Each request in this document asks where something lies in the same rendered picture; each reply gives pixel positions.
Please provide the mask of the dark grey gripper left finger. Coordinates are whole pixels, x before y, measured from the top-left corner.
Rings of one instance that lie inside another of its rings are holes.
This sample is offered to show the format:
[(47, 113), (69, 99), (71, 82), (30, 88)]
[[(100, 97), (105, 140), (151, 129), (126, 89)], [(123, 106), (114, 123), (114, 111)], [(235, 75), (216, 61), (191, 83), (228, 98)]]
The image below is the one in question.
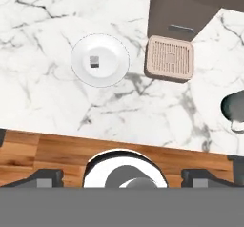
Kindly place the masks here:
[(4, 185), (4, 188), (60, 188), (64, 186), (63, 177), (62, 170), (39, 169), (24, 179)]

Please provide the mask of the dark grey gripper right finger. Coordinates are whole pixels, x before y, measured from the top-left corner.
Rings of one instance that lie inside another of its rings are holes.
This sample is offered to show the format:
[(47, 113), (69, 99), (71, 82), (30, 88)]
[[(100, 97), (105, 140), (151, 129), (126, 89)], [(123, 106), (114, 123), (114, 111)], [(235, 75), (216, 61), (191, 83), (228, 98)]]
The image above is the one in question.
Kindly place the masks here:
[(183, 169), (182, 188), (223, 188), (237, 187), (237, 184), (220, 179), (206, 169)]

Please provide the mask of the white saucer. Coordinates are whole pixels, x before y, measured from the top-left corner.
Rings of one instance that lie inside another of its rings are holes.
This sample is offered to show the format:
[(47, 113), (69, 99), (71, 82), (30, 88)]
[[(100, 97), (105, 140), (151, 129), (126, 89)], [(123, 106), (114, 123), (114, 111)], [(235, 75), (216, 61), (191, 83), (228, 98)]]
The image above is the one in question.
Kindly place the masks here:
[[(90, 66), (90, 57), (99, 57), (99, 67)], [(130, 67), (130, 56), (117, 38), (102, 34), (90, 34), (80, 39), (71, 51), (71, 68), (84, 83), (105, 88), (120, 82)]]

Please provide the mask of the dark grey mug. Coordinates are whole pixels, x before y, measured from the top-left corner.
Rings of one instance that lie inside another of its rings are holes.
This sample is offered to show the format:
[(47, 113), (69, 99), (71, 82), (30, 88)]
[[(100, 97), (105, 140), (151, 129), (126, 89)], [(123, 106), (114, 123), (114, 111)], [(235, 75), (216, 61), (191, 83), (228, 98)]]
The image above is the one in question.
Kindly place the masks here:
[(231, 123), (231, 130), (244, 134), (244, 90), (231, 93), (221, 101), (221, 112)]

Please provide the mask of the beige ribbed square tray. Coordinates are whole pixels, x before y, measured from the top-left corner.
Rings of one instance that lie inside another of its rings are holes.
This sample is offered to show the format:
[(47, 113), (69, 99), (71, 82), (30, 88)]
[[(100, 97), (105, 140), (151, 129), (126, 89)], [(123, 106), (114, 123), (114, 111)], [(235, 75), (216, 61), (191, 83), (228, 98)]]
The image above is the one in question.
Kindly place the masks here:
[(185, 83), (193, 77), (193, 45), (153, 35), (149, 38), (144, 73), (151, 78)]

